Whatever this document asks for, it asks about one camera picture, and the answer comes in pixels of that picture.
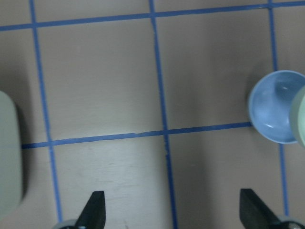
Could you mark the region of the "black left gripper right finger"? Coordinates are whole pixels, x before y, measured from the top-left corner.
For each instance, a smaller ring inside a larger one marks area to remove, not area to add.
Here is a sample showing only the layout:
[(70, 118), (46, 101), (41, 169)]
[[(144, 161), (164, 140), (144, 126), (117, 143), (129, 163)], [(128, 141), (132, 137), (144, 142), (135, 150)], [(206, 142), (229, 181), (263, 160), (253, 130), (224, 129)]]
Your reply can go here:
[(280, 219), (249, 188), (240, 190), (240, 221), (245, 229), (280, 229)]

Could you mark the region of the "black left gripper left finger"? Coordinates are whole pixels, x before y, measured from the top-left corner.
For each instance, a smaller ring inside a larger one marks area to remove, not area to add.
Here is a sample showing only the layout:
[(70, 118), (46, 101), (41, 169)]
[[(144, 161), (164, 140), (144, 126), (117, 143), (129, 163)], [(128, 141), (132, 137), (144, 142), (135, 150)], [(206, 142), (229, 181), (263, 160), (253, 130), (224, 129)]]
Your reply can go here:
[(78, 217), (75, 229), (103, 229), (106, 223), (104, 191), (94, 191)]

